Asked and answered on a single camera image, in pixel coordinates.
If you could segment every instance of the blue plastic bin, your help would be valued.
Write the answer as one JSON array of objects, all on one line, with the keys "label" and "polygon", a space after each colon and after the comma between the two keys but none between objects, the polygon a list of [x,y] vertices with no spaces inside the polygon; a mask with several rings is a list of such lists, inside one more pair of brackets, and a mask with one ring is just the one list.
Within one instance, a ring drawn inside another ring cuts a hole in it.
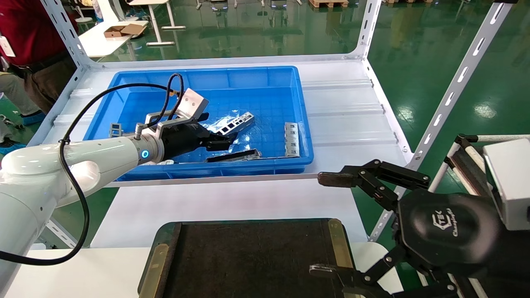
[{"label": "blue plastic bin", "polygon": [[[191,88],[208,99],[205,112],[210,113],[210,117],[201,122],[203,126],[211,129],[220,119],[230,121],[245,112],[255,116],[254,124],[239,133],[229,151],[207,152],[203,147],[198,148],[175,157],[175,164],[138,166],[118,178],[118,181],[301,173],[313,161],[313,144],[296,67],[118,72],[109,87],[129,83],[166,86],[173,73],[182,75],[184,90]],[[173,80],[171,88],[180,88],[178,78]],[[108,138],[109,126],[113,122],[121,123],[124,133],[132,133],[136,123],[145,121],[147,113],[162,109],[164,99],[165,91],[151,87],[132,87],[112,92],[102,99],[84,139]],[[175,97],[172,97],[168,108],[175,101]],[[300,157],[204,162],[211,156],[254,148],[262,153],[262,157],[285,156],[285,122],[298,123]]]}]

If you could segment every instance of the white table surface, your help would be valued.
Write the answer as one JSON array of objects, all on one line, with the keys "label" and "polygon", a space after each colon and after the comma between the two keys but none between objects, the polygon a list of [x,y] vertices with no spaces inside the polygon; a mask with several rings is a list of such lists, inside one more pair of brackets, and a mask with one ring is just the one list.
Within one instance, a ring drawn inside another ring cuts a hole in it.
[{"label": "white table surface", "polygon": [[350,243],[367,240],[349,188],[293,179],[121,187],[90,245],[150,247],[168,222],[286,218],[337,218]]},{"label": "white table surface", "polygon": [[[387,251],[377,243],[351,246],[356,266],[366,271]],[[55,266],[22,265],[6,298],[138,298],[138,283],[150,248],[82,249],[71,260]],[[31,250],[29,257],[57,258],[70,250]],[[379,281],[391,292],[403,290],[395,269]]]},{"label": "white table surface", "polygon": [[119,49],[125,42],[127,42],[132,36],[127,35],[124,37],[106,38],[103,34],[105,30],[111,26],[126,26],[129,24],[137,24],[146,26],[147,21],[131,21],[131,22],[107,22],[104,21],[92,29],[86,31],[79,36],[79,41],[85,49],[86,55],[95,57],[105,57],[112,54],[114,51]]},{"label": "white table surface", "polygon": [[129,5],[153,5],[153,4],[165,4],[169,0],[134,0],[129,2]]}]

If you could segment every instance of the brass edge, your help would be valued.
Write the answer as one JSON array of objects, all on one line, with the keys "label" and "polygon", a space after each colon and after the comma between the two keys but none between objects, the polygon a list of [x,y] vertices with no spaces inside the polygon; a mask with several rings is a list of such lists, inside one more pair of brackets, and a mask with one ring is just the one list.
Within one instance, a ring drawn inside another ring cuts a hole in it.
[{"label": "brass edge", "polygon": [[145,275],[144,284],[140,291],[139,298],[154,298],[160,277],[162,276],[162,270],[164,269],[164,262],[169,251],[169,245],[162,243],[155,247],[149,268]]},{"label": "brass edge", "polygon": [[[333,218],[328,221],[328,227],[330,229],[331,244],[333,245],[333,251],[335,253],[335,260],[337,266],[353,268],[353,262],[350,257],[350,249],[346,242],[346,235],[344,234],[344,228],[340,220]],[[356,294],[344,293],[344,298],[361,298],[362,296]]]}]

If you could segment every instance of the pallet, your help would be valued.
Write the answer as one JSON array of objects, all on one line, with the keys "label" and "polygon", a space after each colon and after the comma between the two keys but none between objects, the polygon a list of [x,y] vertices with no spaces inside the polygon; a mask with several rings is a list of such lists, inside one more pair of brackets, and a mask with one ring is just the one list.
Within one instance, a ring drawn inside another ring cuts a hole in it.
[{"label": "pallet", "polygon": [[348,0],[309,0],[315,8],[319,8],[320,4],[326,4],[329,8],[333,8],[334,4],[340,4],[342,7],[348,7]]}]

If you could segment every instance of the black tray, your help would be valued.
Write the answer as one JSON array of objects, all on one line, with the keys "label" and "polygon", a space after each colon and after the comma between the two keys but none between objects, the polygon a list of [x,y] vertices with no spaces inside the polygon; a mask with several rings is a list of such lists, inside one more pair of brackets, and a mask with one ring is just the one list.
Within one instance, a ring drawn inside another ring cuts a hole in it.
[{"label": "black tray", "polygon": [[344,297],[312,264],[352,267],[346,232],[329,218],[178,222],[155,236],[140,298]]}]

